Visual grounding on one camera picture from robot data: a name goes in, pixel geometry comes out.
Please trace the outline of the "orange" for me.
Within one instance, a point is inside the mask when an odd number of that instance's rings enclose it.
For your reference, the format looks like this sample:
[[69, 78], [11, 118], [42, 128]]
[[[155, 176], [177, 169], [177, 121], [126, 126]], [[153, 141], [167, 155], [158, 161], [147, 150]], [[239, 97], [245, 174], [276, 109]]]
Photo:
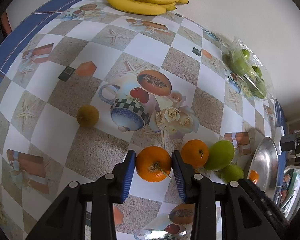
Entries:
[[171, 156], [161, 147], [149, 146], [136, 156], [135, 168], [139, 177], [150, 183], [171, 179]]
[[200, 168], [208, 160], [209, 149], [203, 141], [194, 139], [183, 146], [180, 154], [184, 163], [192, 165], [193, 168]]
[[256, 185], [259, 180], [259, 174], [255, 170], [251, 170], [249, 175], [249, 180]]

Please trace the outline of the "small brown kiwi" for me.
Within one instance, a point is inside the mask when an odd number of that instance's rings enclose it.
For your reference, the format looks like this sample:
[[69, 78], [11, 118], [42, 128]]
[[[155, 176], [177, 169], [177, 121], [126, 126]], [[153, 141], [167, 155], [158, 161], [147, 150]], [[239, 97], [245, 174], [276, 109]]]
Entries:
[[90, 128], [97, 124], [99, 111], [91, 105], [84, 105], [77, 111], [77, 121], [81, 127]]

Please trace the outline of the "large steel bowl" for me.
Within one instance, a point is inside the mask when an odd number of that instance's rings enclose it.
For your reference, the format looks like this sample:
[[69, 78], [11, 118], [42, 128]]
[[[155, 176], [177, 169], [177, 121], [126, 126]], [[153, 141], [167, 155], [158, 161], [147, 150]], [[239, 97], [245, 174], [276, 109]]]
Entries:
[[247, 161], [244, 177], [249, 179], [253, 171], [258, 174], [256, 185], [273, 200], [279, 178], [279, 159], [275, 143], [270, 137], [265, 137], [259, 143], [255, 153]]

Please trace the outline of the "black charger on white dock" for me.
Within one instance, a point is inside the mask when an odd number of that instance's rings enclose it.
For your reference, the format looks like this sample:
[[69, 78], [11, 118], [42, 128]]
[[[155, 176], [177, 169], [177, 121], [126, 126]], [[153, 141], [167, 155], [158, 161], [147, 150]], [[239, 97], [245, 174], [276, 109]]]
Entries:
[[274, 135], [274, 143], [278, 155], [282, 152], [296, 150], [296, 134], [285, 135], [283, 127], [277, 127]]

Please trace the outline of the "checkered fruit print tablecloth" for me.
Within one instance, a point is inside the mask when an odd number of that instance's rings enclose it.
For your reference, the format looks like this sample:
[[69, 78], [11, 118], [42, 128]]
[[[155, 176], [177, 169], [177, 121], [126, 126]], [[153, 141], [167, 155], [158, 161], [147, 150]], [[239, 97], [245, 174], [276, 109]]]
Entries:
[[[77, 111], [98, 109], [81, 127]], [[173, 152], [275, 133], [272, 100], [247, 98], [217, 34], [176, 12], [127, 14], [106, 0], [51, 0], [0, 45], [0, 228], [25, 239], [66, 185], [110, 172], [128, 150]]]

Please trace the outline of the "clear plastic fruit tray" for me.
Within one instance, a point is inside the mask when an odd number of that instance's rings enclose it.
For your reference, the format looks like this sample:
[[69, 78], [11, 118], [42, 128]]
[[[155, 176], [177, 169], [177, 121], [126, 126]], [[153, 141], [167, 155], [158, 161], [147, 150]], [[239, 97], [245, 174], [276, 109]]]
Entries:
[[238, 80], [243, 94], [259, 101], [274, 99], [270, 74], [255, 53], [237, 37], [221, 45], [222, 60]]

